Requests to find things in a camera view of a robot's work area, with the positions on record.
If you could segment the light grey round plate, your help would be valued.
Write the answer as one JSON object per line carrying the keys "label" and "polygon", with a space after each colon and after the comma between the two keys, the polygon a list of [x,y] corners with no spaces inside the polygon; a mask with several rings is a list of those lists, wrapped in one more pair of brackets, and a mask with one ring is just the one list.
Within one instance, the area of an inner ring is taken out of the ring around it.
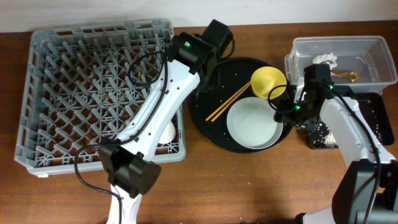
{"label": "light grey round plate", "polygon": [[243,98],[229,109],[226,125],[231,137],[248,149],[272,146],[282,135],[284,125],[274,121],[275,110],[267,100]]}

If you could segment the yellow plastic bowl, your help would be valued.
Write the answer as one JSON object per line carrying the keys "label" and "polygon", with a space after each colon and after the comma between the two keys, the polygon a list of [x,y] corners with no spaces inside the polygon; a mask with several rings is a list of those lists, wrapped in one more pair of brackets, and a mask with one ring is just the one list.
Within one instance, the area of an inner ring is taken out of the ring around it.
{"label": "yellow plastic bowl", "polygon": [[251,76],[251,87],[253,93],[262,99],[267,100],[270,91],[272,91],[270,99],[279,97],[284,93],[287,86],[287,79],[285,75],[277,68],[274,67],[261,67],[258,68]]}

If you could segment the brown snack wrapper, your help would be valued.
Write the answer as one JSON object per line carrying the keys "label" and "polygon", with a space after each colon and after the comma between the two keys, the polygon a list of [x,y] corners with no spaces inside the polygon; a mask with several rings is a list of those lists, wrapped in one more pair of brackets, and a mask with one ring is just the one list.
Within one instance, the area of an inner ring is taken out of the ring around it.
{"label": "brown snack wrapper", "polygon": [[341,77],[341,78],[348,78],[351,83],[355,82],[359,78],[359,73],[354,71],[331,71],[332,76]]}

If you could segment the pink plastic cup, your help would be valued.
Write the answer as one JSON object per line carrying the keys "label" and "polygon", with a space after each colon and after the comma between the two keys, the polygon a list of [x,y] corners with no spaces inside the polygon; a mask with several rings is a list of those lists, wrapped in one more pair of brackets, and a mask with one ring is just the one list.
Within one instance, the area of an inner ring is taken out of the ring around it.
{"label": "pink plastic cup", "polygon": [[170,143],[174,140],[175,136],[176,136],[175,126],[173,122],[170,121],[159,139],[159,144]]}

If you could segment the food scraps and rice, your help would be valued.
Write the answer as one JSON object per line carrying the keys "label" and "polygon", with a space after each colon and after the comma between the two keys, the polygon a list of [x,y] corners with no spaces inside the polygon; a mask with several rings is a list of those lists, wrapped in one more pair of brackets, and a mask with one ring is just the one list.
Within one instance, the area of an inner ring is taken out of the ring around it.
{"label": "food scraps and rice", "polygon": [[338,147],[336,139],[328,126],[321,121],[309,135],[309,143],[315,149]]}

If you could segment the white paper napkin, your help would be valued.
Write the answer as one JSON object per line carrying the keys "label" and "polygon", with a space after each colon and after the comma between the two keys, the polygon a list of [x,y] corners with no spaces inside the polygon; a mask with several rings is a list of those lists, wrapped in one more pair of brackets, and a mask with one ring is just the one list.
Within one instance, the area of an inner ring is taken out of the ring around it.
{"label": "white paper napkin", "polygon": [[337,56],[334,53],[322,54],[316,56],[313,60],[313,64],[327,64],[330,67],[330,70],[333,70],[338,66],[337,64]]}

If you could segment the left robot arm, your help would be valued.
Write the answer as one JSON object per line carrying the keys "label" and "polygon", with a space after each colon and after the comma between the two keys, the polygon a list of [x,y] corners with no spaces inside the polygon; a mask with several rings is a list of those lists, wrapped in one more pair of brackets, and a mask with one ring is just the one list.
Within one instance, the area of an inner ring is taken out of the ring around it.
{"label": "left robot arm", "polygon": [[212,20],[202,35],[174,36],[165,64],[149,96],[113,141],[98,147],[111,185],[108,223],[135,223],[142,196],[158,179],[161,167],[153,161],[161,135],[185,98],[208,84],[233,40],[229,27]]}

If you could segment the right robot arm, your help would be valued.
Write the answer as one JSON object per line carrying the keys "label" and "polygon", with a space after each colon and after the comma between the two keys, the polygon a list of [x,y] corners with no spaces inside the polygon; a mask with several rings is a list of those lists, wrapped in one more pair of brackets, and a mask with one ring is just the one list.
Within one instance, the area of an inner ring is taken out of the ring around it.
{"label": "right robot arm", "polygon": [[278,123],[323,122],[334,135],[347,165],[331,205],[300,213],[296,223],[397,224],[397,159],[379,142],[361,114],[350,87],[336,86],[327,64],[304,69],[303,87],[286,87],[295,98],[273,106]]}

